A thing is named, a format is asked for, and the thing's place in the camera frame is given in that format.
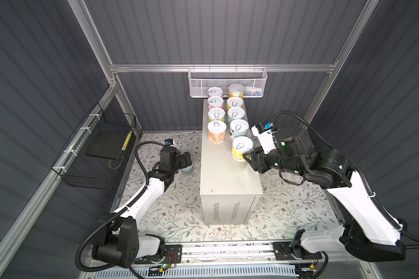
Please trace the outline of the pink label can front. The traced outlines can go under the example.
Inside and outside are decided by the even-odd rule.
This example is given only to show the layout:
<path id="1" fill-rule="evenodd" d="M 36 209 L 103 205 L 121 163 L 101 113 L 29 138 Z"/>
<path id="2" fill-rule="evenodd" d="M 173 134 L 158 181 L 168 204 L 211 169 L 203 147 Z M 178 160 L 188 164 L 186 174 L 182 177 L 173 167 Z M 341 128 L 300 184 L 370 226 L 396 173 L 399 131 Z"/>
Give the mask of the pink label can front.
<path id="1" fill-rule="evenodd" d="M 208 94 L 209 98 L 212 97 L 212 96 L 222 97 L 223 96 L 223 90 L 222 90 L 222 88 L 219 88 L 219 87 L 211 87 L 207 90 L 207 94 Z"/>

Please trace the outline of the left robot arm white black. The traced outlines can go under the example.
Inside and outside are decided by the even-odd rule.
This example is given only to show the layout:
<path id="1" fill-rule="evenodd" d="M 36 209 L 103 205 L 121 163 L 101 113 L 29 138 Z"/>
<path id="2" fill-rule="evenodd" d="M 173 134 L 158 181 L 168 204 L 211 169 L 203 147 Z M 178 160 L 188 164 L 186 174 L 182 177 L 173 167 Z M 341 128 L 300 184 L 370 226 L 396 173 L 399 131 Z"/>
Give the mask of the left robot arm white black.
<path id="1" fill-rule="evenodd" d="M 182 169 L 191 168 L 193 163 L 190 153 L 180 152 L 174 146 L 160 146 L 159 162 L 149 172 L 138 156 L 141 145 L 136 147 L 136 160 L 145 175 L 146 184 L 107 217 L 91 236 L 91 256 L 105 263 L 102 269 L 113 266 L 128 268 L 140 258 L 157 262 L 165 257 L 164 238 L 153 234 L 140 236 L 138 225 L 147 210 L 173 183 L 175 175 Z"/>

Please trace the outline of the orange label can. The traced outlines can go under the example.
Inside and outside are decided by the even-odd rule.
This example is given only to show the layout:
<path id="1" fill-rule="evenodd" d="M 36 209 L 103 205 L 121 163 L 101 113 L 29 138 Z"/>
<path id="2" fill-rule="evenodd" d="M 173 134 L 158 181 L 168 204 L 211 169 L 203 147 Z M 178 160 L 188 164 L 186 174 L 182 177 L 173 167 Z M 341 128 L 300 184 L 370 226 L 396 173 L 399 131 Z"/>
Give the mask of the orange label can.
<path id="1" fill-rule="evenodd" d="M 229 98 L 237 97 L 237 98 L 243 99 L 244 92 L 245 92 L 245 86 L 243 86 L 242 84 L 235 83 L 235 84 L 231 84 L 228 87 Z"/>

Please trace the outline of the pink label can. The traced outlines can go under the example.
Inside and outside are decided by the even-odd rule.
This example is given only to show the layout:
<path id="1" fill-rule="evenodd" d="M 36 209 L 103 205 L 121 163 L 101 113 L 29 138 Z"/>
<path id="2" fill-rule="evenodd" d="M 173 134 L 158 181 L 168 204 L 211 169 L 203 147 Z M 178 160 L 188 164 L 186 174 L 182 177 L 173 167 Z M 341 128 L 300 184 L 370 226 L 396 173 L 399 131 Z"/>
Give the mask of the pink label can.
<path id="1" fill-rule="evenodd" d="M 219 87 L 211 87 L 207 90 L 207 94 L 208 94 L 209 98 L 212 97 L 212 96 L 222 97 L 223 96 L 223 90 L 222 90 L 222 88 L 219 88 Z"/>
<path id="2" fill-rule="evenodd" d="M 224 100 L 221 96 L 211 96 L 207 100 L 208 109 L 223 108 Z"/>

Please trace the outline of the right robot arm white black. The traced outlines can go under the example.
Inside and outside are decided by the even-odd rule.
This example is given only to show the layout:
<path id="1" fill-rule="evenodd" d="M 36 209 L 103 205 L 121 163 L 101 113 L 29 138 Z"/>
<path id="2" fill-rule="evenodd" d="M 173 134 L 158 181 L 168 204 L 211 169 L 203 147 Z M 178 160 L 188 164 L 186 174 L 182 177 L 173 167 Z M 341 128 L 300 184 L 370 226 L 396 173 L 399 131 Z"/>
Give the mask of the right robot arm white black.
<path id="1" fill-rule="evenodd" d="M 346 251 L 367 262 L 405 260 L 406 246 L 392 225 L 398 219 L 385 217 L 387 212 L 373 203 L 374 193 L 366 189 L 363 174 L 345 154 L 314 145 L 305 129 L 277 129 L 262 122 L 251 132 L 260 146 L 243 157 L 254 171 L 276 169 L 298 175 L 333 195 L 351 215 L 351 221 L 324 232 L 298 230 L 288 248 L 295 257 Z"/>

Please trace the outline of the teal label can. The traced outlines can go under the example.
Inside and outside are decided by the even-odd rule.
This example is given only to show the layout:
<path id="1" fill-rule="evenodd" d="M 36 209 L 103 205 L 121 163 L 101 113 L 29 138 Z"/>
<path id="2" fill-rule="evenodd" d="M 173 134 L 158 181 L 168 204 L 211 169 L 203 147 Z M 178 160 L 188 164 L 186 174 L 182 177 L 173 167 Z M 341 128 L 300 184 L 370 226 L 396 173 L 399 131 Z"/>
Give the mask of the teal label can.
<path id="1" fill-rule="evenodd" d="M 233 120 L 243 119 L 245 117 L 245 111 L 240 107 L 232 107 L 227 111 L 228 122 L 230 123 Z"/>

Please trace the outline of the yellow label can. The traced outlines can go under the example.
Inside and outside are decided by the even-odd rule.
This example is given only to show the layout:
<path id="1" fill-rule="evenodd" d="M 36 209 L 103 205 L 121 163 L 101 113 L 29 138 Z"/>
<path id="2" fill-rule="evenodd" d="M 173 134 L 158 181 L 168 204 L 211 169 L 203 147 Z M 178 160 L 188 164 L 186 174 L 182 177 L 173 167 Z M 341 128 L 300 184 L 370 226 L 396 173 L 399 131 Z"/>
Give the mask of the yellow label can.
<path id="1" fill-rule="evenodd" d="M 216 121 L 216 120 L 220 120 L 222 122 L 225 121 L 225 110 L 222 108 L 211 108 L 208 113 L 208 121 L 212 122 L 212 121 Z"/>

